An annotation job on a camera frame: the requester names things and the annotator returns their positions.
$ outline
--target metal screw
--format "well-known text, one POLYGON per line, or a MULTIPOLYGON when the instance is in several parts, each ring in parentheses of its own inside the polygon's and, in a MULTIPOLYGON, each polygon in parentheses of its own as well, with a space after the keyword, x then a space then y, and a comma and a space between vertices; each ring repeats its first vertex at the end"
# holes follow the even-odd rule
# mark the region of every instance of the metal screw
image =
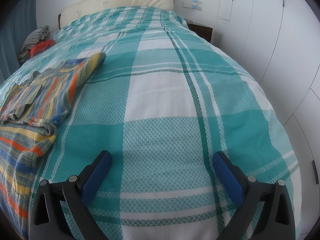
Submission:
POLYGON ((72 175, 69 177, 70 182, 75 182, 77 179, 78 179, 78 177, 76 175, 72 175))
POLYGON ((40 181, 40 186, 44 186, 45 184, 47 184, 47 180, 43 179, 40 181))
POLYGON ((283 181, 282 179, 280 179, 280 180, 278 180, 278 184, 279 184, 280 186, 284 186, 284 181, 283 181))
POLYGON ((250 182, 255 182, 256 181, 256 178, 254 176, 248 176, 248 181, 250 182))

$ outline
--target cream leather headboard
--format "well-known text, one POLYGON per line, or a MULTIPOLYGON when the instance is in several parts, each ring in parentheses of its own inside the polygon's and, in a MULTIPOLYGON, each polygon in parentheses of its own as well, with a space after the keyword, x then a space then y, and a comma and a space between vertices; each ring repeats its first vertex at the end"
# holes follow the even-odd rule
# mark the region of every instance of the cream leather headboard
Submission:
POLYGON ((60 27, 63 28, 84 15, 119 6, 152 6, 173 11, 173 0, 83 0, 61 12, 60 27))

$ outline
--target wall outlet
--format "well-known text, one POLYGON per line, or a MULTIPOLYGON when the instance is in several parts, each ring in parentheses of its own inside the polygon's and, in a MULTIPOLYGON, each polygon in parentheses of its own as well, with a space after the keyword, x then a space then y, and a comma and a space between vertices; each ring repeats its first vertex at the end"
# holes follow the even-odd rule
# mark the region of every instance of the wall outlet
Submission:
POLYGON ((192 9, 202 10, 202 4, 197 4, 196 6, 193 6, 193 5, 194 5, 193 2, 184 1, 182 6, 185 7, 185 8, 192 8, 192 9))

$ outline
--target gray cloth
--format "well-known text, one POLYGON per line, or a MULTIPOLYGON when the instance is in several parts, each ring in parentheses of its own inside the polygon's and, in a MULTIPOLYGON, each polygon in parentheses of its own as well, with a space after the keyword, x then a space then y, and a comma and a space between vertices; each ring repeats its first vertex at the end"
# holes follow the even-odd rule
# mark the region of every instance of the gray cloth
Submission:
POLYGON ((33 46, 37 45, 39 41, 44 40, 44 38, 48 36, 49 32, 49 25, 34 30, 24 41, 21 48, 21 53, 31 49, 33 46))

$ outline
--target white wardrobe door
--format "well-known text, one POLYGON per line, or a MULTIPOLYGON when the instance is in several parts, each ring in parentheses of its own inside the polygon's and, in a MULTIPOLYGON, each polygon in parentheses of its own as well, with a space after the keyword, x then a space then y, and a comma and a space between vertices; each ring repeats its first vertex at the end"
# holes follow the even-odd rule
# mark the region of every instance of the white wardrobe door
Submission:
POLYGON ((320 101, 311 89, 294 116, 307 138, 320 175, 320 101))
POLYGON ((320 23, 305 0, 284 0, 279 38, 260 83, 284 124, 308 92, 320 63, 320 23))
POLYGON ((284 125, 297 156, 302 187, 301 234, 308 233, 319 216, 319 185, 312 167, 313 157, 308 142, 294 116, 284 125))
POLYGON ((253 0, 251 21, 238 62, 260 83, 280 31, 283 0, 253 0))
POLYGON ((230 20, 218 19, 214 45, 238 61, 247 37, 253 0, 233 0, 230 20))
POLYGON ((218 18, 230 20, 232 9, 232 0, 220 0, 218 18))

